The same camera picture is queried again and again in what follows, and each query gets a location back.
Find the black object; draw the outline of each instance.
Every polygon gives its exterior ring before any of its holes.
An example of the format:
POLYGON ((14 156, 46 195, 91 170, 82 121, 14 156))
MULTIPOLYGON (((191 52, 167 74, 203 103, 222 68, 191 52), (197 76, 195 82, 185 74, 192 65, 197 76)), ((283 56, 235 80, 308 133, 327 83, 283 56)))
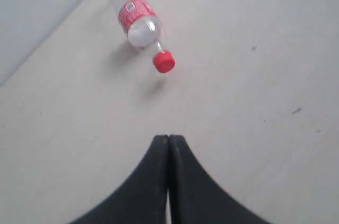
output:
POLYGON ((72 224, 268 224, 224 192, 198 163, 183 136, 156 136, 130 177, 72 224))

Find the bottle cap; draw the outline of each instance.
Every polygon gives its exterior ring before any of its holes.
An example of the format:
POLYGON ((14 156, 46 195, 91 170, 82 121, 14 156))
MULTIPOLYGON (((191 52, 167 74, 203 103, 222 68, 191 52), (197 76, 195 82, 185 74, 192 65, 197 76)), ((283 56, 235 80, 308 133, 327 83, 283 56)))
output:
POLYGON ((175 60, 169 51, 161 51, 153 58, 153 64, 160 73, 167 73, 175 66, 175 60))

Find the floor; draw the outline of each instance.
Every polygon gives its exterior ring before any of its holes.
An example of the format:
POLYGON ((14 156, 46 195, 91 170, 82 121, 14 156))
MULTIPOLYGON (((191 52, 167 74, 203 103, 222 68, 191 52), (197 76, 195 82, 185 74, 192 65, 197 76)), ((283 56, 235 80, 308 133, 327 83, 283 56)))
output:
POLYGON ((3 222, 70 222, 176 133, 268 221, 338 223, 337 0, 148 1, 171 73, 83 0, 0 88, 3 222))

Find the red label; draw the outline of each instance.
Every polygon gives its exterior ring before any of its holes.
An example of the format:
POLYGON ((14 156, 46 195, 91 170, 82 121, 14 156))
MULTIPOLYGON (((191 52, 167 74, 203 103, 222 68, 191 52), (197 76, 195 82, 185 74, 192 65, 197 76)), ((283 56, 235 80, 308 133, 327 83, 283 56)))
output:
POLYGON ((134 21, 148 15, 155 16, 155 12, 145 0, 130 0, 121 8, 118 20, 127 33, 134 21))

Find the plastic bottle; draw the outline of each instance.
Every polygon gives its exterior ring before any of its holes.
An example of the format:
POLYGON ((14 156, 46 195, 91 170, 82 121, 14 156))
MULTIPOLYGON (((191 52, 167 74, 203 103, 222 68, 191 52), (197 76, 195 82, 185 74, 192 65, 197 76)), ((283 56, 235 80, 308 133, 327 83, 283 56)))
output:
POLYGON ((175 61, 165 49, 165 34, 160 19, 145 0, 108 0, 124 30, 128 41, 138 49, 153 55, 153 64, 160 73, 170 71, 175 61))

